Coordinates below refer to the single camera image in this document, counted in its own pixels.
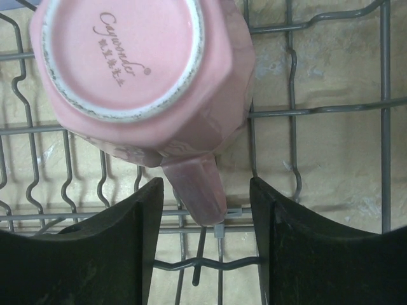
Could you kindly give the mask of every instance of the pink mug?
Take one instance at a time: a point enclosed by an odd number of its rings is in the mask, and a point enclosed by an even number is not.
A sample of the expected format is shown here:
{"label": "pink mug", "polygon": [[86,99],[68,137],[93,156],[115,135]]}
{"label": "pink mug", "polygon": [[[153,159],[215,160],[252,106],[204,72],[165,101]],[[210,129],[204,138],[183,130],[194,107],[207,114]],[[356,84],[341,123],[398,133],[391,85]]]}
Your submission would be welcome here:
{"label": "pink mug", "polygon": [[199,225],[224,220],[214,153],[245,126],[256,59],[233,0],[43,0],[30,33],[63,127],[162,166]]}

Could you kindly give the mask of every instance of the dishwasher rack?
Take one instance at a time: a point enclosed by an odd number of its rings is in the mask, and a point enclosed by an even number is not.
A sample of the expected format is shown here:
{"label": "dishwasher rack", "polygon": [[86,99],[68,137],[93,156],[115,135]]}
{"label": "dishwasher rack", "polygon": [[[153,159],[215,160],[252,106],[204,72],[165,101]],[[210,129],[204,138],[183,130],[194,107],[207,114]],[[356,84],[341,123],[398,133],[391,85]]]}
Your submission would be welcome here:
{"label": "dishwasher rack", "polygon": [[[34,11],[35,6],[31,5],[29,2],[24,0],[16,0],[20,4],[26,6],[30,10]],[[293,195],[295,201],[299,201],[300,193],[302,189],[301,174],[298,170],[297,162],[297,124],[296,116],[310,115],[310,114],[330,114],[334,112],[355,112],[355,111],[369,111],[373,109],[378,109],[381,111],[381,150],[382,150],[382,232],[390,231],[390,214],[391,214],[391,198],[390,198],[390,109],[392,107],[397,107],[401,105],[407,105],[407,97],[391,99],[390,97],[390,0],[374,0],[371,4],[364,8],[353,11],[336,11],[330,13],[322,13],[314,16],[307,22],[296,23],[293,21],[293,0],[286,0],[286,22],[284,24],[272,25],[268,27],[252,27],[249,20],[249,5],[250,0],[244,0],[244,17],[247,24],[249,25],[250,32],[252,35],[262,35],[267,33],[286,33],[286,51],[291,55],[291,72],[289,75],[289,107],[286,110],[280,111],[255,111],[254,107],[251,107],[251,112],[249,116],[249,135],[250,135],[250,152],[251,152],[251,169],[254,177],[258,176],[258,169],[256,164],[256,128],[255,121],[258,118],[272,118],[276,116],[285,116],[290,122],[290,157],[292,172],[296,178],[296,189]],[[381,101],[372,102],[368,104],[353,104],[353,105],[334,105],[334,106],[323,106],[310,109],[298,109],[296,107],[295,99],[295,74],[297,69],[297,53],[293,48],[293,32],[309,29],[313,26],[318,26],[317,23],[326,20],[344,20],[351,18],[359,18],[372,13],[375,10],[380,10],[380,73],[381,73]],[[38,214],[33,215],[14,215],[11,207],[0,200],[0,211],[3,215],[0,215],[0,222],[7,222],[8,229],[11,232],[15,231],[14,222],[18,220],[38,220],[41,224],[40,233],[47,231],[49,228],[54,226],[56,223],[64,219],[73,219],[77,222],[78,219],[84,219],[91,217],[94,213],[77,213],[76,204],[72,202],[67,195],[67,187],[72,181],[72,158],[69,150],[69,132],[64,130],[59,125],[45,125],[45,126],[34,126],[30,102],[21,94],[18,90],[18,82],[23,81],[27,77],[25,61],[34,58],[32,52],[25,52],[23,49],[23,41],[20,33],[20,27],[13,19],[7,17],[0,13],[0,19],[2,22],[7,22],[11,25],[11,28],[15,31],[15,37],[17,42],[17,53],[2,54],[0,55],[0,61],[11,61],[17,60],[20,64],[20,75],[17,76],[11,86],[14,93],[21,100],[25,107],[25,114],[27,119],[27,126],[23,128],[0,128],[0,189],[3,189],[7,185],[7,172],[6,163],[4,158],[3,142],[1,137],[13,136],[27,134],[29,138],[29,145],[31,148],[32,157],[32,170],[34,174],[34,180],[28,186],[26,197],[27,201],[34,205],[38,210]],[[32,196],[31,191],[39,183],[39,169],[36,162],[37,152],[36,152],[36,141],[34,138],[35,133],[45,133],[45,132],[60,132],[64,139],[65,157],[67,164],[67,180],[61,187],[62,199],[70,206],[72,213],[62,213],[62,214],[47,214],[44,213],[44,208],[42,204],[37,202]],[[102,169],[102,177],[100,178],[99,185],[97,186],[97,194],[101,202],[105,204],[106,207],[109,206],[109,202],[103,195],[102,187],[107,178],[106,170],[106,155],[100,152],[100,166]],[[137,177],[135,179],[135,190],[138,190],[142,178],[142,168],[137,167]],[[223,238],[224,234],[227,232],[253,232],[253,227],[238,227],[238,226],[224,226],[223,224],[217,225],[214,228],[188,228],[184,227],[184,216],[187,215],[187,211],[183,210],[181,203],[178,200],[178,209],[172,211],[164,211],[164,215],[177,215],[179,218],[179,229],[161,229],[160,233],[168,234],[179,234],[180,235],[180,248],[181,248],[181,262],[176,263],[177,270],[180,270],[179,281],[176,290],[175,304],[180,304],[181,301],[181,291],[183,287],[184,269],[191,267],[191,265],[183,264],[182,261],[186,258],[185,252],[185,236],[190,233],[200,233],[197,257],[195,259],[195,272],[193,277],[193,284],[199,284],[200,277],[200,267],[204,266],[203,251],[205,244],[205,235],[207,231],[214,231],[217,236],[218,241],[218,253],[219,253],[219,264],[212,266],[214,269],[219,270],[218,274],[218,295],[217,303],[223,303],[223,271],[226,269],[223,263],[224,248],[223,248]],[[232,214],[249,214],[251,212],[250,208],[243,209],[230,209],[229,213]],[[156,268],[171,270],[171,266],[175,264],[161,264],[162,262],[157,262]],[[257,264],[258,262],[252,260],[252,258],[247,258],[240,261],[236,268],[240,266],[246,266],[248,264]],[[264,289],[261,288],[261,299],[262,303],[266,304]]]}

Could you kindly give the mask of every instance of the dish rack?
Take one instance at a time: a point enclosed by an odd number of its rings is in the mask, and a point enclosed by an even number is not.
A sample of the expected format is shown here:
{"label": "dish rack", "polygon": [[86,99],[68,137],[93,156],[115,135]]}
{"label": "dish rack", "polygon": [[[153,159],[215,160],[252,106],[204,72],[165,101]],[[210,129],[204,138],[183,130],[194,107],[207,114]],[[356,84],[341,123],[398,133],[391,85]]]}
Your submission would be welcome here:
{"label": "dish rack", "polygon": [[[26,6],[28,9],[34,11],[35,6],[31,5],[27,1],[16,0],[20,4]],[[290,142],[290,159],[291,159],[291,170],[296,179],[295,192],[293,194],[293,200],[299,201],[300,194],[302,190],[302,181],[301,173],[298,169],[297,161],[297,116],[311,115],[311,114],[331,114],[334,112],[356,112],[356,111],[369,111],[373,109],[378,109],[381,112],[381,150],[382,150],[382,232],[390,231],[390,215],[391,215],[391,198],[390,198],[390,109],[392,107],[398,107],[402,105],[407,105],[407,97],[403,98],[394,98],[391,99],[390,96],[390,1],[389,0],[374,0],[371,4],[367,5],[364,8],[359,10],[352,11],[335,11],[330,13],[321,13],[315,15],[307,22],[294,22],[293,21],[293,0],[286,0],[286,22],[278,25],[271,25],[267,27],[253,27],[250,23],[249,18],[249,6],[250,0],[244,0],[244,17],[249,25],[250,32],[253,36],[263,35],[269,33],[286,33],[286,51],[291,56],[291,71],[289,73],[289,104],[288,109],[278,110],[278,111],[256,111],[255,108],[251,107],[251,112],[249,115],[249,135],[250,135],[250,152],[251,152],[251,170],[253,177],[258,176],[258,167],[256,163],[256,119],[258,118],[274,118],[274,117],[287,117],[290,124],[289,132],[289,142]],[[328,20],[350,20],[352,18],[360,18],[375,10],[380,10],[380,73],[381,73],[381,101],[374,101],[368,104],[354,104],[354,105],[331,105],[331,106],[322,106],[309,109],[299,109],[296,107],[296,97],[295,97],[295,81],[296,81],[296,69],[298,65],[298,56],[296,50],[293,47],[293,32],[302,31],[305,29],[312,28],[313,26],[320,26],[319,23],[323,23]],[[15,31],[16,43],[18,52],[12,54],[2,54],[0,55],[0,61],[12,61],[16,60],[20,64],[20,75],[17,76],[14,82],[11,84],[14,93],[21,100],[25,107],[25,114],[27,119],[27,125],[25,127],[18,128],[0,128],[0,189],[3,189],[7,186],[7,171],[6,163],[4,158],[3,142],[1,137],[4,136],[14,136],[14,135],[23,135],[27,134],[29,139],[29,145],[31,148],[31,157],[32,157],[32,170],[34,174],[34,180],[32,184],[26,190],[26,198],[29,203],[35,206],[38,210],[37,214],[32,215],[18,215],[14,214],[11,207],[0,199],[0,222],[6,222],[8,225],[8,230],[15,232],[15,222],[20,220],[38,220],[41,224],[41,230],[39,233],[52,232],[52,227],[63,221],[64,219],[73,219],[76,223],[80,219],[85,219],[95,215],[95,213],[78,213],[77,206],[75,202],[69,199],[67,195],[67,187],[72,181],[72,156],[70,153],[70,137],[69,132],[64,130],[59,125],[43,125],[43,126],[34,126],[32,120],[32,114],[30,109],[30,101],[27,100],[18,89],[18,82],[23,81],[27,77],[26,71],[26,61],[32,60],[34,55],[32,52],[24,51],[23,49],[23,40],[20,33],[19,25],[13,19],[7,17],[0,13],[1,22],[7,22],[12,27],[11,31]],[[65,158],[67,165],[67,180],[61,186],[61,195],[62,199],[70,206],[72,213],[59,213],[59,214],[47,214],[44,212],[44,207],[41,203],[37,202],[31,195],[33,188],[40,181],[40,174],[37,163],[37,150],[36,150],[36,140],[34,138],[35,133],[45,133],[45,132],[60,132],[65,147]],[[103,194],[103,185],[107,179],[107,169],[106,169],[106,155],[103,152],[100,152],[100,167],[102,169],[102,175],[100,177],[99,185],[97,186],[97,194],[101,202],[108,207],[109,202]],[[142,179],[142,168],[137,167],[137,177],[135,178],[135,190],[140,188],[140,183]],[[194,267],[193,275],[193,284],[198,285],[200,280],[200,270],[204,264],[204,245],[205,237],[207,232],[214,232],[217,238],[218,244],[218,254],[219,254],[219,263],[212,265],[212,268],[219,270],[218,273],[218,290],[217,290],[217,304],[223,304],[223,273],[226,272],[226,264],[223,262],[224,259],[224,247],[223,247],[223,238],[226,233],[231,232],[253,232],[253,226],[233,226],[220,224],[216,225],[213,228],[190,228],[184,227],[184,217],[188,214],[186,210],[183,210],[181,203],[178,201],[178,209],[171,211],[164,211],[163,215],[175,215],[179,218],[179,228],[178,229],[161,229],[160,233],[162,234],[179,234],[180,236],[180,250],[181,250],[181,261],[171,264],[163,264],[162,262],[156,262],[156,268],[173,270],[175,265],[177,270],[179,270],[179,280],[177,284],[177,289],[175,293],[175,304],[180,304],[181,301],[181,292],[183,289],[184,282],[184,269],[188,267]],[[250,214],[250,208],[234,208],[229,210],[229,214],[236,215]],[[194,260],[194,264],[183,263],[186,259],[185,251],[185,238],[188,234],[199,233],[199,242],[197,249],[197,257]],[[18,234],[32,235],[33,233],[18,232]],[[239,260],[238,264],[235,264],[233,268],[240,268],[242,266],[247,266],[248,264],[258,264],[258,261],[253,258],[246,258]],[[265,290],[261,286],[261,302],[262,305],[266,304],[265,299]]]}

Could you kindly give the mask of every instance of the blue object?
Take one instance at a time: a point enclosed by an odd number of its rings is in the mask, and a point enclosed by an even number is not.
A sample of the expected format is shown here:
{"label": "blue object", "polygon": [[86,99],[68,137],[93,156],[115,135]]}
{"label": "blue object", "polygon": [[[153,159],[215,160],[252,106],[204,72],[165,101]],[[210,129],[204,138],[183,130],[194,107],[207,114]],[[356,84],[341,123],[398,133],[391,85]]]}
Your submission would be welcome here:
{"label": "blue object", "polygon": [[[33,5],[38,5],[41,0],[27,0]],[[22,8],[24,7],[20,3],[15,0],[0,0],[0,11],[7,11],[7,10],[14,10],[15,8]]]}

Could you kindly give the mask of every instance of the pink handle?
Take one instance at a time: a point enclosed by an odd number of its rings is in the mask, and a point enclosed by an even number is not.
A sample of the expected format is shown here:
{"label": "pink handle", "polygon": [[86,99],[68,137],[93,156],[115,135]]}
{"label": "pink handle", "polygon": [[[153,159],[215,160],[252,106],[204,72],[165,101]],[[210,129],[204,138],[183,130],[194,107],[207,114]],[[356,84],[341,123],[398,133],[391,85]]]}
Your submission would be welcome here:
{"label": "pink handle", "polygon": [[162,167],[197,224],[210,226],[224,221],[226,196],[213,154],[166,162]]}

